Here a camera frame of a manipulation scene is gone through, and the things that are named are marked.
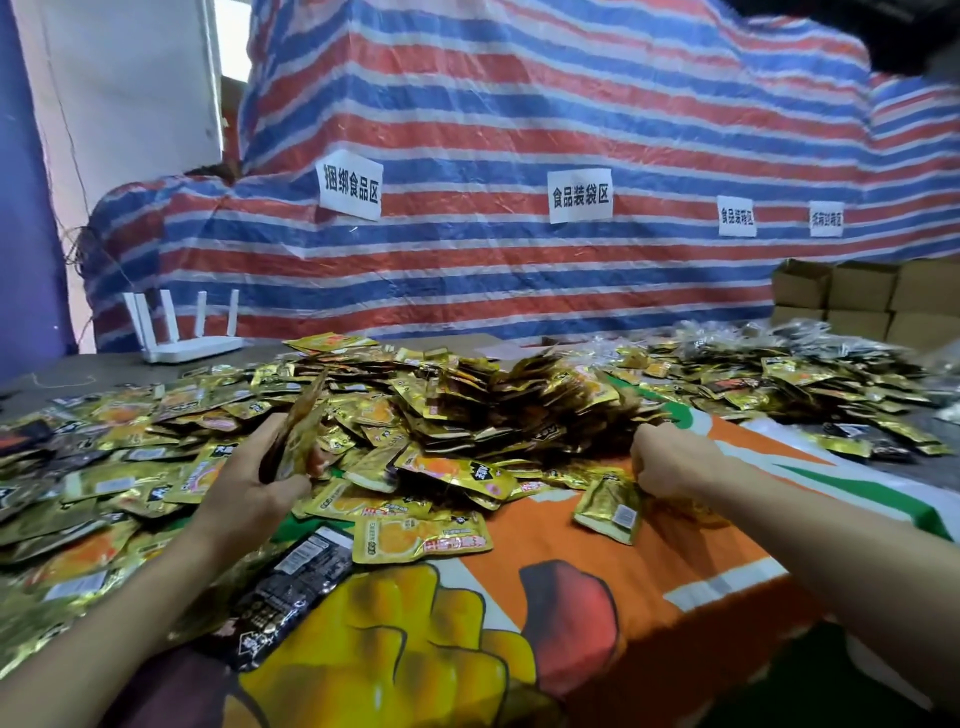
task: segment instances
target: snack package label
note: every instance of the snack package label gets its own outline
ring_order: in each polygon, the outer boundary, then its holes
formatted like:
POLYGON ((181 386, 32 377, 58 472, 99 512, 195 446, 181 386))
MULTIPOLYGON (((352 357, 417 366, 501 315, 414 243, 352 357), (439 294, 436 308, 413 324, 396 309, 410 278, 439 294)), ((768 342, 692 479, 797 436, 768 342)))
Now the snack package label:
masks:
POLYGON ((493 548, 487 525, 476 512, 433 521, 359 519, 354 533, 357 564, 408 564, 427 556, 459 556, 493 548))
POLYGON ((466 488, 496 500, 506 500, 516 487, 509 472, 475 460, 431 457, 419 446, 410 445, 396 460, 396 466, 410 473, 429 475, 450 485, 466 488))
POLYGON ((639 528, 640 491, 623 472, 606 473, 584 493, 573 520, 621 544, 632 545, 639 528))
POLYGON ((234 669, 259 667, 310 611, 353 571, 350 536, 327 526, 293 551, 240 597, 231 617, 199 647, 234 669))

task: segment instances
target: ceiling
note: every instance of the ceiling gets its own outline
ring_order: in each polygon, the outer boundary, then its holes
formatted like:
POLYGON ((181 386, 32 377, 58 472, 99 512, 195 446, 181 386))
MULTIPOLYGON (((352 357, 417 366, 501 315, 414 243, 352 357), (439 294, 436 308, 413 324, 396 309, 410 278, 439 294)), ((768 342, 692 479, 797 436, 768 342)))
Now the ceiling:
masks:
MULTIPOLYGON (((960 27, 960 5, 952 0, 727 1, 743 15, 810 17, 857 36, 870 51, 874 70, 905 75, 926 72, 960 27)), ((949 73, 956 64, 947 66, 949 75, 960 76, 949 73)))

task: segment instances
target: green stripe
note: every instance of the green stripe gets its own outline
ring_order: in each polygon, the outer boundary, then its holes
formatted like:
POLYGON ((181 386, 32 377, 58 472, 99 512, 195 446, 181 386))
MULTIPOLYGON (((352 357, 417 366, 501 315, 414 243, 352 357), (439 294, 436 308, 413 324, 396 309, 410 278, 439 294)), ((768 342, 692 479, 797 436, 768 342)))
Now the green stripe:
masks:
POLYGON ((940 520, 940 514, 937 509, 922 500, 908 496, 906 493, 895 491, 893 488, 887 488, 879 483, 869 480, 848 480, 847 478, 834 477, 833 475, 824 475, 815 473, 805 468, 795 468, 789 465, 779 465, 785 470, 792 471, 811 480, 824 483, 825 485, 846 491, 853 496, 872 500, 888 508, 894 508, 910 517, 913 524, 922 531, 939 536, 947 541, 953 541, 950 538, 949 531, 940 520))
POLYGON ((644 387, 637 386, 636 384, 631 384, 629 381, 624 381, 619 379, 616 376, 611 374, 603 373, 607 379, 617 389, 623 389, 624 387, 630 387, 631 389, 636 389, 641 395, 646 397, 648 400, 656 400, 663 402, 663 411, 670 415, 670 419, 673 421, 673 424, 679 427, 680 429, 690 429, 693 427, 693 413, 690 411, 690 408, 685 404, 680 404, 676 401, 666 400, 662 395, 657 394, 656 392, 651 392, 649 389, 644 387))

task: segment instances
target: wire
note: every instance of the wire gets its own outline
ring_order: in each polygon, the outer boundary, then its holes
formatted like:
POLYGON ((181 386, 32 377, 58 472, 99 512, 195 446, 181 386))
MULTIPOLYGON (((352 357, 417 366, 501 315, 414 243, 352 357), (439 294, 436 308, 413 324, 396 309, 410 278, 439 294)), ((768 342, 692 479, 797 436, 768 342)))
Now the wire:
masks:
POLYGON ((85 387, 87 384, 97 383, 97 377, 94 375, 87 375, 84 381, 78 381, 74 384, 40 384, 39 379, 36 378, 36 372, 30 372, 30 378, 34 381, 34 386, 37 389, 65 389, 67 387, 85 387))
POLYGON ((86 185, 84 176, 80 172, 80 164, 77 162, 77 144, 74 142, 73 133, 70 131, 70 125, 66 120, 66 109, 63 108, 63 101, 60 99, 60 86, 57 84, 57 74, 54 71, 53 57, 50 53, 50 34, 47 31, 47 20, 43 11, 39 13, 40 27, 43 30, 43 48, 47 53, 47 68, 50 70, 50 81, 53 84, 54 95, 57 97, 57 106, 60 108, 60 118, 63 120, 63 128, 66 131, 67 139, 70 142, 70 157, 73 159, 73 168, 77 172, 77 182, 80 183, 80 191, 84 195, 84 210, 86 217, 90 217, 90 201, 86 195, 86 185))

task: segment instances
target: purple wall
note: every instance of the purple wall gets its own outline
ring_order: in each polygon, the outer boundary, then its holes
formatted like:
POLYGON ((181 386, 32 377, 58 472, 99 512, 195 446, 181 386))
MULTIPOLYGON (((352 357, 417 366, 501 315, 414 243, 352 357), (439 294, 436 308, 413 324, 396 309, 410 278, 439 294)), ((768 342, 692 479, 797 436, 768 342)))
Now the purple wall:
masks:
POLYGON ((0 0, 0 382, 76 350, 34 102, 10 0, 0 0))

